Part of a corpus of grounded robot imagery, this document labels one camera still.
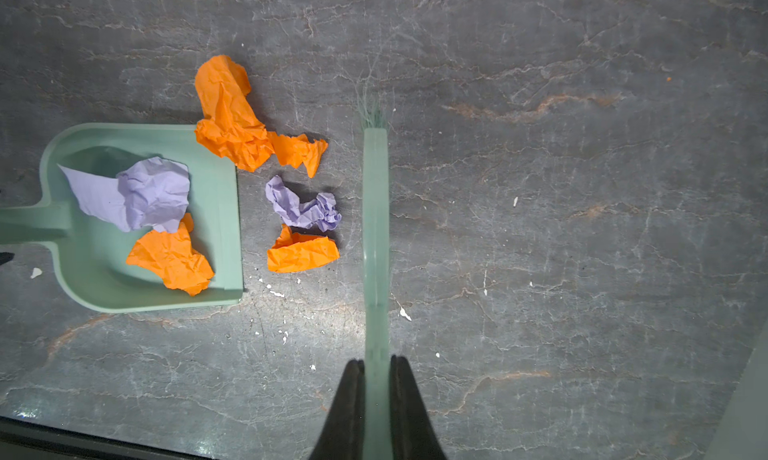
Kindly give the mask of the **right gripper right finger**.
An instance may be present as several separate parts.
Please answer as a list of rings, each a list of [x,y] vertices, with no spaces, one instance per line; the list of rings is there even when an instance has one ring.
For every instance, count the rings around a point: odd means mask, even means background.
[[[396,460],[446,460],[408,360],[393,355],[389,371],[390,431]]]

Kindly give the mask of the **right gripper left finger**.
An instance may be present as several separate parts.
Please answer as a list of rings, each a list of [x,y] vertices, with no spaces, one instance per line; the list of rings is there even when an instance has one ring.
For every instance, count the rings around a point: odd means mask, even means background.
[[[360,460],[365,428],[365,366],[350,360],[310,460]]]

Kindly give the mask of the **mint green dustpan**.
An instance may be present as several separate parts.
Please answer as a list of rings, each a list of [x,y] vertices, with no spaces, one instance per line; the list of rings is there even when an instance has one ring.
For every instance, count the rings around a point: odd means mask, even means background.
[[[1,211],[4,245],[37,243],[52,253],[53,270],[65,293],[104,313],[232,305],[243,296],[237,175],[226,158],[195,139],[192,125],[89,123],[57,135],[39,166],[41,200]],[[171,290],[155,274],[127,264],[142,232],[122,233],[85,215],[62,168],[113,177],[134,163],[162,157],[184,164],[191,176],[189,211],[193,247],[215,275],[196,296]]]

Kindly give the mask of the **mint green hand brush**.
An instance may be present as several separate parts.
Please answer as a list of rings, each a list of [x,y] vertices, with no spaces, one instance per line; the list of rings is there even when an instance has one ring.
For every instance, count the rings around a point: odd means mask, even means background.
[[[358,108],[363,132],[362,248],[366,315],[363,457],[391,459],[388,124],[379,101],[368,92],[359,97]]]

